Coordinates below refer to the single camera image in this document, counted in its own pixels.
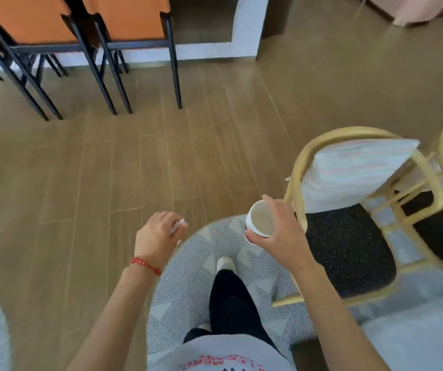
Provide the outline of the person's left hand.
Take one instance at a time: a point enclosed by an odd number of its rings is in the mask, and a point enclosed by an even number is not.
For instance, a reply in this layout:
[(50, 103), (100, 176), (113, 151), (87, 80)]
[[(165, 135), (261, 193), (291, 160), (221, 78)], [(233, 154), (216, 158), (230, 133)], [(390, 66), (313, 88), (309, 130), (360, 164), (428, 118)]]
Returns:
[(159, 214), (154, 213), (136, 233), (131, 264), (140, 264), (161, 275), (176, 248), (163, 246), (160, 235)]

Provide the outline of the person's right hand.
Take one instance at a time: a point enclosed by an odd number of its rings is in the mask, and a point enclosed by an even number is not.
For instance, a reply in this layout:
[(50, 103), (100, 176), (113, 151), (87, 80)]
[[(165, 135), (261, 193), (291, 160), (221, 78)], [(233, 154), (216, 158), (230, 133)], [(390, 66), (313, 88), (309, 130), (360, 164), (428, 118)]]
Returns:
[(266, 250), (282, 266), (293, 274), (315, 263), (305, 232), (295, 218), (289, 203), (264, 194), (274, 216), (274, 233), (269, 237)]

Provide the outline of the small white paper piece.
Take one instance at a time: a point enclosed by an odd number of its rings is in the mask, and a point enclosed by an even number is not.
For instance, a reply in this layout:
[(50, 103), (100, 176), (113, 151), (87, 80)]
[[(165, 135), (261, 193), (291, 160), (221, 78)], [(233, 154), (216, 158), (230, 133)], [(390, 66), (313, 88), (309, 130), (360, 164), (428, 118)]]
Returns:
[(183, 239), (185, 238), (187, 228), (188, 223), (184, 218), (176, 221), (173, 225), (170, 231), (169, 239), (174, 248), (177, 248), (182, 243)]

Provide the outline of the white cup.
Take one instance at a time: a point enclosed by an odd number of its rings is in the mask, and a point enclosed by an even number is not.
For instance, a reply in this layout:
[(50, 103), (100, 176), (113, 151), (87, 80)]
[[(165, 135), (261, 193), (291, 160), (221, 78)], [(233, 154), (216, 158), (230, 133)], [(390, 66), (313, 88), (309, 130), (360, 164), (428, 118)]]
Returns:
[(252, 205), (246, 216), (246, 229), (253, 233), (269, 238), (274, 233), (274, 216), (265, 200), (259, 200)]

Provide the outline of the person's right forearm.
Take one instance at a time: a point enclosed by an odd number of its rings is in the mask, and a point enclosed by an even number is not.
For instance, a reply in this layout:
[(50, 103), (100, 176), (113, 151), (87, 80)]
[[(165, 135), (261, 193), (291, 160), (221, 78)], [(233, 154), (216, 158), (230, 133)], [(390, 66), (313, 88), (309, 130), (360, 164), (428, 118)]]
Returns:
[(314, 260), (290, 258), (329, 371), (391, 371)]

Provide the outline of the person's left forearm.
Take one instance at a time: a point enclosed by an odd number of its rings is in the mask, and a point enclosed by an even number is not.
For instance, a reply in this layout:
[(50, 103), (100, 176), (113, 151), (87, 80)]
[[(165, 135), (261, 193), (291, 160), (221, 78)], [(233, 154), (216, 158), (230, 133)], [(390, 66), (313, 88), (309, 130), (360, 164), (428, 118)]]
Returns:
[(146, 296), (158, 276), (144, 265), (126, 267), (98, 320), (66, 371), (124, 371)]

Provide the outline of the person's white slipper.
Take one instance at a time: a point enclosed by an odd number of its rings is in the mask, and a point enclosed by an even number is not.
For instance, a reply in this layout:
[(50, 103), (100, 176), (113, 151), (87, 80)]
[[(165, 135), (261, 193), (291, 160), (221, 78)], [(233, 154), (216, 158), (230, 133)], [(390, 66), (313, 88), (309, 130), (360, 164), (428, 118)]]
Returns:
[(220, 257), (216, 263), (216, 272), (232, 271), (237, 274), (236, 265), (230, 257)]

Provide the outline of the round grey patterned rug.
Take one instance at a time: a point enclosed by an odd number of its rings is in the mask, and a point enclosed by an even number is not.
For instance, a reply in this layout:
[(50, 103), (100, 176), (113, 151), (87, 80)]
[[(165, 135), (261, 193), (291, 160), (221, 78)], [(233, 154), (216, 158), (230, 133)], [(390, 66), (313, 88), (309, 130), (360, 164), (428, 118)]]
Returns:
[(297, 292), (290, 274), (244, 237), (246, 215), (212, 222), (184, 242), (155, 289), (147, 324), (151, 367), (178, 347), (188, 330), (209, 321), (208, 301), (216, 262), (230, 257), (248, 288), (268, 335), (297, 371), (292, 347), (315, 337), (304, 303), (273, 307), (273, 300)]

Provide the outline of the person's black trousers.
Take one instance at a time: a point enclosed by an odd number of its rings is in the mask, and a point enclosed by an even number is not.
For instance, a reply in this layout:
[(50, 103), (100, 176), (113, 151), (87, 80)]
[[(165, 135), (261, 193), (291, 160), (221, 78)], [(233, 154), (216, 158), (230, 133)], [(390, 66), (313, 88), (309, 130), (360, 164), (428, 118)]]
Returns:
[(264, 329), (255, 303), (241, 278), (231, 269), (220, 269), (209, 301), (210, 330), (193, 328), (183, 343), (207, 335), (249, 335), (276, 346)]

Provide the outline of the white striped pillow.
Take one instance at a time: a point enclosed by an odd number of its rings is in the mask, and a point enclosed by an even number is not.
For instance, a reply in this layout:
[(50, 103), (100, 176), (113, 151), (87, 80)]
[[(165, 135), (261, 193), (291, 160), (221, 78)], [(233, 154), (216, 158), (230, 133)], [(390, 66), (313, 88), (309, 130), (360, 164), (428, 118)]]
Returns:
[(318, 151), (301, 181), (306, 214), (354, 206), (381, 187), (412, 155), (416, 139), (359, 139)]

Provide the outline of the person's grey printed shirt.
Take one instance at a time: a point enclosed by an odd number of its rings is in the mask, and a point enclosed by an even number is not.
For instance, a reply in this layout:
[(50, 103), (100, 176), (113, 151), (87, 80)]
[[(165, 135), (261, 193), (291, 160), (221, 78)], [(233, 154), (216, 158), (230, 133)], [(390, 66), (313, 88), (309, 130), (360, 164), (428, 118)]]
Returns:
[(245, 335), (206, 335), (183, 343), (147, 371), (296, 371), (276, 349)]

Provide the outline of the light grey rug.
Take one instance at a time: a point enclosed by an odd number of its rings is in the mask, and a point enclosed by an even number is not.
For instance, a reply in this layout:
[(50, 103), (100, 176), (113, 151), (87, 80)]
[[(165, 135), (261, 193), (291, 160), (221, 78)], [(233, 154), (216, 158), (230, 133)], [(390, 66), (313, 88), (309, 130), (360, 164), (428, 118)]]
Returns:
[(392, 371), (443, 371), (443, 262), (401, 223), (401, 210), (392, 205), (372, 216), (393, 248), (397, 276), (344, 303)]

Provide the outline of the orange chair with black legs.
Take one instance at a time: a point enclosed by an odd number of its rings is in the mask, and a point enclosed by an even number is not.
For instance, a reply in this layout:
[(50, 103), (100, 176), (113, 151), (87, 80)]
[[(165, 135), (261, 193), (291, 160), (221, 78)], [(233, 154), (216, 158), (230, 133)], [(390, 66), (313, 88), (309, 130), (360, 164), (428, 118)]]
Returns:
[(82, 0), (91, 15), (120, 96), (128, 113), (129, 99), (119, 74), (122, 50), (168, 48), (176, 103), (182, 109), (178, 61), (169, 0)]
[(74, 16), (65, 0), (0, 0), (0, 45), (21, 70), (21, 80), (12, 76), (17, 86), (26, 91), (28, 82), (57, 119), (63, 117), (41, 86), (41, 71), (60, 53), (84, 55), (110, 112), (117, 114), (103, 79), (106, 58), (96, 64), (100, 39), (94, 22)]

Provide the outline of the pink cabinet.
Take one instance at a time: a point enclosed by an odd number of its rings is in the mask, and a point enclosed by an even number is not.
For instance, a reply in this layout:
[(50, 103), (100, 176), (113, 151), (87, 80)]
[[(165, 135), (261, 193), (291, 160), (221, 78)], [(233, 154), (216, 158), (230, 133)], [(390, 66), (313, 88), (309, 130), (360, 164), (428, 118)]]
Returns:
[(392, 25), (407, 27), (443, 16), (443, 0), (403, 0), (393, 15)]

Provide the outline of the white textured counter frame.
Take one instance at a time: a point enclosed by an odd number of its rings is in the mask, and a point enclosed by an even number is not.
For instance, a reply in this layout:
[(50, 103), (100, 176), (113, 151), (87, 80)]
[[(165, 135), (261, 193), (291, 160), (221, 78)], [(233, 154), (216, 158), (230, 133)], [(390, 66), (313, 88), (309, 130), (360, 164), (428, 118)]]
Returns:
[(231, 41), (176, 44), (179, 61), (253, 58), (258, 53), (268, 0), (238, 0)]

